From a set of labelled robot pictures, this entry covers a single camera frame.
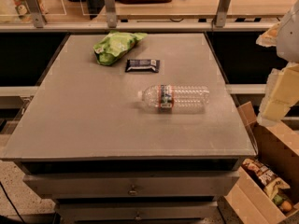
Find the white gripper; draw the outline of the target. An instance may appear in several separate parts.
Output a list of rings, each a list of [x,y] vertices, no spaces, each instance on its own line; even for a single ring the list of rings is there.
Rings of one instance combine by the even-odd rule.
[[[256,44],[277,45],[278,57],[291,62],[283,69],[273,69],[265,86],[265,96],[257,121],[264,127],[274,126],[299,102],[299,0],[274,24],[261,34]]]

